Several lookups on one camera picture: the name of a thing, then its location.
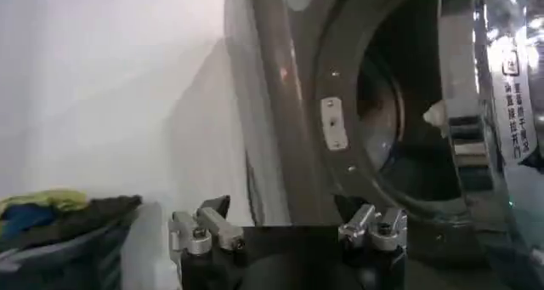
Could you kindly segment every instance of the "gray washing machine panel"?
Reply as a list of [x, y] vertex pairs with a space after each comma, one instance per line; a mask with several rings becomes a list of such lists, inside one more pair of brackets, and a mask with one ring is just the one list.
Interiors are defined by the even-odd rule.
[[[379, 26], [406, 1], [253, 0], [290, 217], [301, 225], [337, 223], [332, 193], [359, 196], [409, 211], [413, 256], [480, 260], [464, 201], [394, 190], [360, 138], [361, 63]], [[343, 128], [328, 132], [324, 117], [341, 118], [334, 123]]]

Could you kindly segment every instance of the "washing machine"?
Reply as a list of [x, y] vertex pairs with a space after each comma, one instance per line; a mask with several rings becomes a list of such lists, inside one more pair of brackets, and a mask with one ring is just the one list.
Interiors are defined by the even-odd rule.
[[412, 257], [540, 278], [544, 0], [252, 2], [294, 224], [401, 206]]

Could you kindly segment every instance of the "laundry basket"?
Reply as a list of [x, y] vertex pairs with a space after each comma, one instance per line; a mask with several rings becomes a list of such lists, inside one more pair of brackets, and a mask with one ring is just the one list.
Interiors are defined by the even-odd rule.
[[132, 218], [68, 242], [0, 254], [2, 290], [121, 289], [121, 248]]

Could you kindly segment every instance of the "green cloth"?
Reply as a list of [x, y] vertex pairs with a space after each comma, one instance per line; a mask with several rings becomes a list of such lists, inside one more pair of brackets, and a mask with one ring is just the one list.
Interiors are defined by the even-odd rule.
[[12, 196], [0, 201], [0, 218], [5, 210], [13, 205], [36, 204], [41, 207], [53, 207], [61, 212], [77, 211], [88, 205], [87, 196], [75, 190], [55, 189], [23, 196]]

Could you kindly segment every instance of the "metal bracket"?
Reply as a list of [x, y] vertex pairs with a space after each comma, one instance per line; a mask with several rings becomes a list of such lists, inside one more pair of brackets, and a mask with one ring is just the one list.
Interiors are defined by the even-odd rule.
[[375, 212], [373, 205], [364, 204], [348, 223], [338, 227], [338, 239], [347, 240], [352, 247], [362, 247], [366, 229], [376, 217]]
[[212, 249], [210, 231], [199, 226], [187, 212], [174, 212], [168, 221], [168, 231], [168, 248], [173, 262], [177, 263], [185, 249], [193, 255], [202, 255]]
[[196, 219], [204, 228], [218, 237], [223, 250], [235, 251], [244, 247], [244, 230], [229, 223], [213, 208], [199, 208]]
[[406, 248], [407, 216], [400, 208], [389, 208], [381, 219], [372, 224], [369, 231], [372, 244], [379, 250]]

